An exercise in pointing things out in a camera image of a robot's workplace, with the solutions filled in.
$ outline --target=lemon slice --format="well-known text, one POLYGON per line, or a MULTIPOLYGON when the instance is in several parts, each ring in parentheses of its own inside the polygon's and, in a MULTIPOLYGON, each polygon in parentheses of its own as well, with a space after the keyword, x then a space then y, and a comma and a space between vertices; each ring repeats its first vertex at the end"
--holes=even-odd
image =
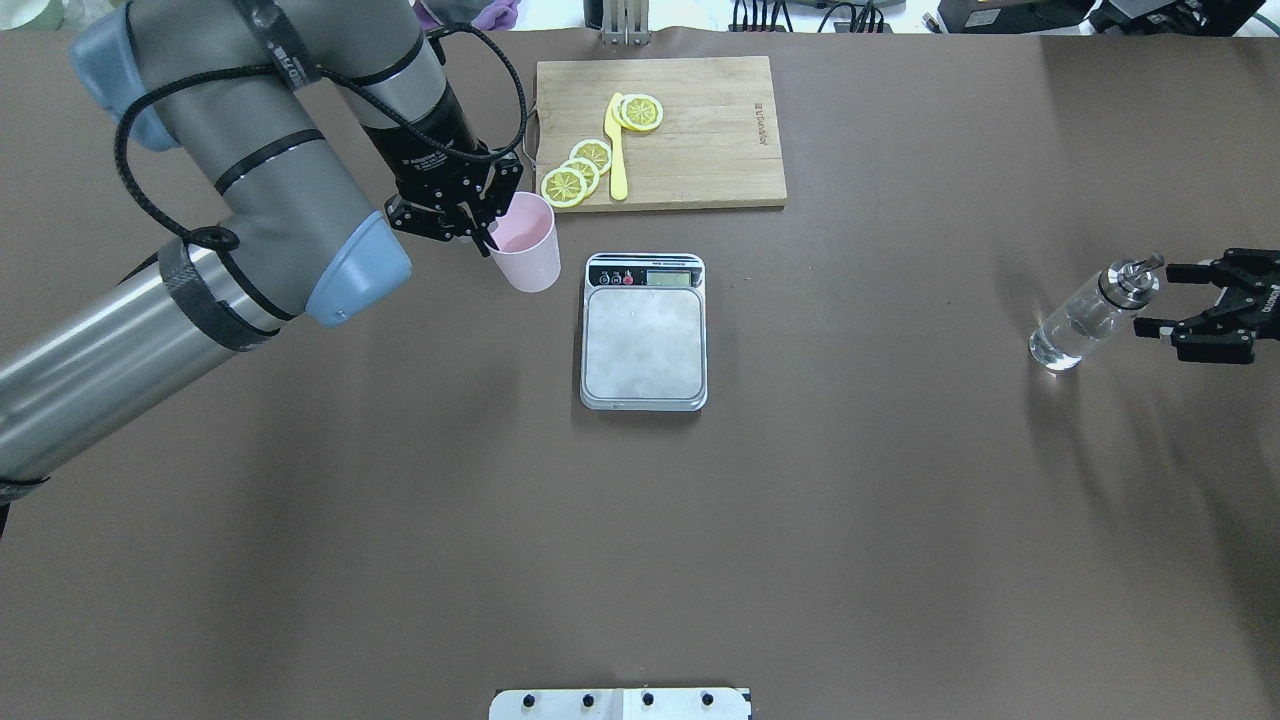
POLYGON ((559 167, 543 178, 543 197, 552 208, 572 208, 586 197, 588 184, 582 173, 559 167))
POLYGON ((627 129, 649 132, 662 124, 662 102, 653 95, 623 95, 617 108, 618 122, 627 129))
POLYGON ((564 161, 562 168, 573 168, 575 170, 582 173, 586 178, 586 195, 582 197, 590 197, 595 188, 600 184, 600 169, 595 167, 595 163, 588 160, 586 158, 570 158, 564 161))
POLYGON ((613 165, 613 150, 609 149, 609 143, 594 137, 589 137, 575 145, 573 149, 568 151, 568 158, 570 160, 573 158, 590 160, 595 164, 599 174, 609 172, 609 167, 613 165))

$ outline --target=metal plate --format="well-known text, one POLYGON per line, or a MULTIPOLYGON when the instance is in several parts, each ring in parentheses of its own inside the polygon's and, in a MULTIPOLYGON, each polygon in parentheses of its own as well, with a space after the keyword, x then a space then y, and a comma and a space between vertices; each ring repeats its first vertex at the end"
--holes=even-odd
POLYGON ((489 720, 750 720, 745 688, 503 691, 489 720))

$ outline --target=purple cloth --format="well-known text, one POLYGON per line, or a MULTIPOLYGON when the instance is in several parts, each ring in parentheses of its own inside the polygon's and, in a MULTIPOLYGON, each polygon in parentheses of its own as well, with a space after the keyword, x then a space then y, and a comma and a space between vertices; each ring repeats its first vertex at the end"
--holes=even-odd
MULTIPOLYGON (((511 29, 516 27, 516 5, 520 0, 493 0, 480 14, 471 20, 476 29, 511 29)), ((431 12, 422 6, 421 0, 413 4, 413 12, 422 29, 440 27, 439 20, 431 17, 431 12)))

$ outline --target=glass bottle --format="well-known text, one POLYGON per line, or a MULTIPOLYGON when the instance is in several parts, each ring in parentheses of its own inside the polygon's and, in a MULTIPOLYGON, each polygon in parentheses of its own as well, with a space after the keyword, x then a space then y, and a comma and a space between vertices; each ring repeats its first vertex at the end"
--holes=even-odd
POLYGON ((1074 368, 1160 292, 1153 270, 1164 264, 1155 252, 1142 261, 1117 260, 1089 278, 1032 333, 1032 357, 1053 372, 1074 368))

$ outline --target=blue joint cap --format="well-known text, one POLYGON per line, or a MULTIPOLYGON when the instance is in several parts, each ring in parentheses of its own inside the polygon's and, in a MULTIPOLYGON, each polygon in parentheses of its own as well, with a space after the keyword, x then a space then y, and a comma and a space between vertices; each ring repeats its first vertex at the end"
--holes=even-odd
MULTIPOLYGON (((129 41, 128 3, 84 28, 68 54, 81 83, 116 123, 134 100, 146 95, 129 41)), ((157 152, 178 147, 178 141, 169 135, 154 106, 133 122, 129 137, 157 152)))
POLYGON ((320 275, 307 315, 326 328, 378 302, 408 279, 413 265, 380 213, 360 223, 320 275))

